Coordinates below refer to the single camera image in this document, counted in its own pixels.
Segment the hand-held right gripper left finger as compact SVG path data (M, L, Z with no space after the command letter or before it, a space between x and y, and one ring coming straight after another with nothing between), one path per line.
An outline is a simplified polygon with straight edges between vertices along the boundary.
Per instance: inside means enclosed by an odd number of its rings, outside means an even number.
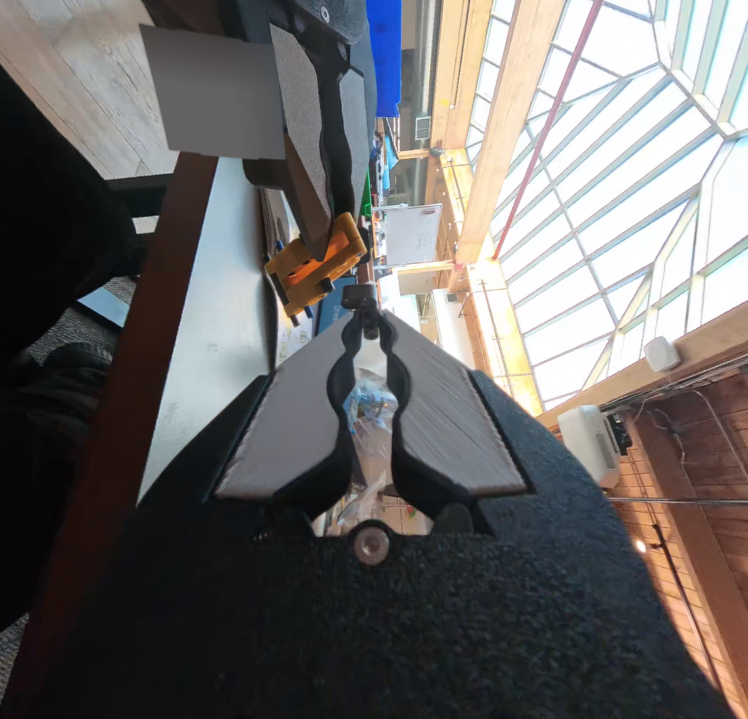
M214 496L254 502L337 502L351 482L352 442L342 403L360 345L351 314L274 372Z

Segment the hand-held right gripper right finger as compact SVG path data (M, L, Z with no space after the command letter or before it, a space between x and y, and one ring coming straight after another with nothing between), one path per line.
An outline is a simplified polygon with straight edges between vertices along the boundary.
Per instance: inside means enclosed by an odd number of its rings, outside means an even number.
M398 494L427 517L451 504L524 494L516 465L471 371L392 312L379 315L387 384L397 399L391 471Z

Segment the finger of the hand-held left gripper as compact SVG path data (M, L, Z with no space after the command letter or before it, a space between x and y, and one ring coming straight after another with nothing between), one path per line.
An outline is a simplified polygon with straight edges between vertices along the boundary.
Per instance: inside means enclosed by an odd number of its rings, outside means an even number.
M289 182L284 189L305 245L317 261L328 249L332 210L322 156L322 113L316 71L291 32L271 24L285 120Z
M339 96L342 117L343 208L353 217L358 217L371 150L363 76L356 70L348 70L340 78Z

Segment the yellow beam assembly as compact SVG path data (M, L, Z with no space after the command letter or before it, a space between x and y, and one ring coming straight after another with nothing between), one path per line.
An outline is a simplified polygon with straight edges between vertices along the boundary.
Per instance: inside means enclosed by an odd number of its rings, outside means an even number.
M367 254L357 219L342 213L332 224L332 236L322 261L316 260L301 238L286 247L277 243L277 254L269 257L265 272L286 316L298 326L297 316L313 317L312 305L334 291L334 282L356 267Z

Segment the light grey angled beam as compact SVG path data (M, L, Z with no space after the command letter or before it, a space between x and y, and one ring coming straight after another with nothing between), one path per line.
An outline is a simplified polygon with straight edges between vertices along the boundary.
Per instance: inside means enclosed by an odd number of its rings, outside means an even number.
M375 284L369 282L346 285L342 289L341 305L345 310L358 316L361 332L366 340L379 338L380 314Z

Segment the grey desk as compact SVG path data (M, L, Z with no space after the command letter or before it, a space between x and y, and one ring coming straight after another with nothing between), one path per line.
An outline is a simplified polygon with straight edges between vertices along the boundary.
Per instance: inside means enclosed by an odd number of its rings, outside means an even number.
M76 467L2 717L24 717L138 500L272 366L263 220L239 159L183 152Z

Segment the blue plastic bin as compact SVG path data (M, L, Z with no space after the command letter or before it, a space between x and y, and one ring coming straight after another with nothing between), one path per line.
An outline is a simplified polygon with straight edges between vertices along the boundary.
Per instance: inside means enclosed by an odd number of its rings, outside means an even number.
M376 74L376 115L397 118L402 84L402 0L366 0Z

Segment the white whiteboard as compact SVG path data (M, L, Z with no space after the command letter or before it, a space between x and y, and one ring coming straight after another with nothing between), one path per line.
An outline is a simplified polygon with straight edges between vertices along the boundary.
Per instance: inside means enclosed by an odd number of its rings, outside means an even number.
M386 264L405 266L434 261L443 205L385 207Z

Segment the red ceiling pipe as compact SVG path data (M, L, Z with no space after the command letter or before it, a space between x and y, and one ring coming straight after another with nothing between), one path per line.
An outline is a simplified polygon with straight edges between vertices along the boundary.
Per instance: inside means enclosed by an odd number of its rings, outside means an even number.
M590 6L589 12L586 16L584 25L580 31L579 37L577 39L577 42L575 44L575 48L572 51L569 61L566 67L566 70L564 72L563 78L559 84L559 88L556 92L556 95L554 97L554 101L548 111L547 119L545 121L545 124L542 128L542 131L537 137L537 141L535 143L534 151L530 157L529 163L527 165L526 172L519 183L517 194L515 196L514 203L512 205L512 208L510 210L510 214L507 217L506 224L502 229L501 235L497 240L494 253L491 257L492 261L498 261L500 257L500 253L502 250L502 247L505 243L506 236L509 233L509 230L512 226L512 223L515 219L516 214L519 210L519 205L524 197L524 193L527 190L527 186L529 185L529 182L533 176L533 172L536 168L536 164L538 162L538 159L540 157L540 153L542 152L543 147L545 146L545 141L547 140L548 134L550 133L550 129L554 125L556 121L556 116L558 115L559 109L561 107L561 104L563 102L564 96L566 94L566 90L568 89L568 86L575 74L575 70L577 68L577 64L580 61L580 58L582 56L582 53L584 51L584 48L586 46L587 41L589 40L589 36L591 32L593 31L595 22L598 18L598 15L600 13L600 10L603 6L605 0L593 0L592 4Z

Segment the person's black trousers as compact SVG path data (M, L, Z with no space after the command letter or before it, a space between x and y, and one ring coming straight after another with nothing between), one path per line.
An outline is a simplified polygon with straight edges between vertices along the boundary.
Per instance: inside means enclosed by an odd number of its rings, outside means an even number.
M70 306L135 275L147 245L98 171L1 77L1 626L30 612L111 356L29 348Z

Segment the white wall mounted box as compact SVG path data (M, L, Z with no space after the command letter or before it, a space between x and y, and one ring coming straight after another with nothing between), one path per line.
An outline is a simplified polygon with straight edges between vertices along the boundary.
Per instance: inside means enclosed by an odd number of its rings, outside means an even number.
M558 417L566 448L603 489L612 490L620 478L620 453L612 428L597 406L585 405Z

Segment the small white wall device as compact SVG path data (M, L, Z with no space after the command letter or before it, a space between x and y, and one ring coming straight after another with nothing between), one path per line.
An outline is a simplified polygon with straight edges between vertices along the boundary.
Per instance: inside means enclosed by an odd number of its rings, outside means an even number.
M647 364L655 373L673 370L683 362L675 344L662 335L646 343L643 352Z

